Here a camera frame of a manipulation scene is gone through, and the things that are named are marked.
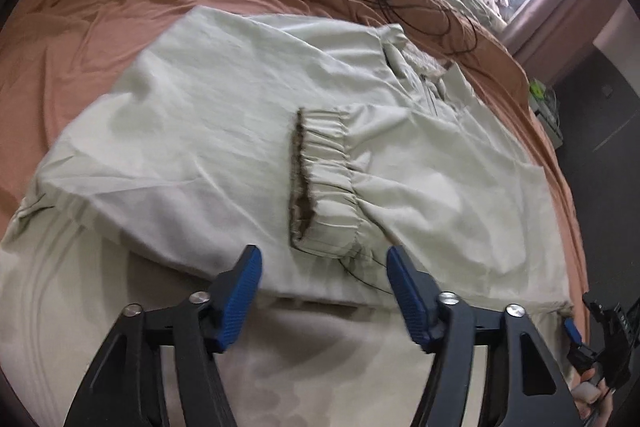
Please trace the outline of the right hand with bandaged finger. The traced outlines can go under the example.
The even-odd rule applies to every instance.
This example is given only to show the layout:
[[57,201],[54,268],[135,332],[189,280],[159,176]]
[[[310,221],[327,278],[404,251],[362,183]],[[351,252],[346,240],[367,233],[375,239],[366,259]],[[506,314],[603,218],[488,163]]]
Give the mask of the right hand with bandaged finger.
[[613,396],[605,380],[596,384],[595,378],[596,370],[588,369],[570,394],[583,421],[592,419],[591,426],[606,426],[613,412]]

